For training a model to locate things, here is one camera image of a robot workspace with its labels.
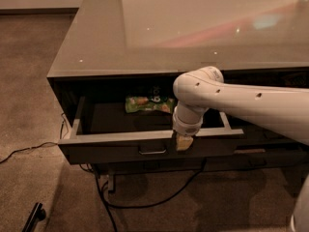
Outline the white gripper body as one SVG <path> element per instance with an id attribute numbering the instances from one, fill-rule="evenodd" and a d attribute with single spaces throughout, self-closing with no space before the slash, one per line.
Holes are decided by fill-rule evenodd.
<path id="1" fill-rule="evenodd" d="M 198 133 L 198 131 L 202 127 L 202 124 L 203 119 L 200 119 L 196 123 L 187 123 L 179 119 L 176 113 L 173 114 L 173 130 L 178 134 L 185 136 L 193 136 Z"/>

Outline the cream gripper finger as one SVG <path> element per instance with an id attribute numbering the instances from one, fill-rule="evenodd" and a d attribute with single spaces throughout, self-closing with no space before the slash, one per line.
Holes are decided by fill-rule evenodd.
<path id="1" fill-rule="evenodd" d="M 188 135 L 176 134 L 176 150 L 186 151 L 193 143 L 193 137 Z"/>

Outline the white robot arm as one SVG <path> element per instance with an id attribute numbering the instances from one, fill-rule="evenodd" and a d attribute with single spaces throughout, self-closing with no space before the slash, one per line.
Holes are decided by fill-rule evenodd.
<path id="1" fill-rule="evenodd" d="M 179 75 L 173 92 L 173 130 L 180 135 L 197 134 L 211 108 L 309 145 L 308 89 L 226 84 L 210 66 Z"/>

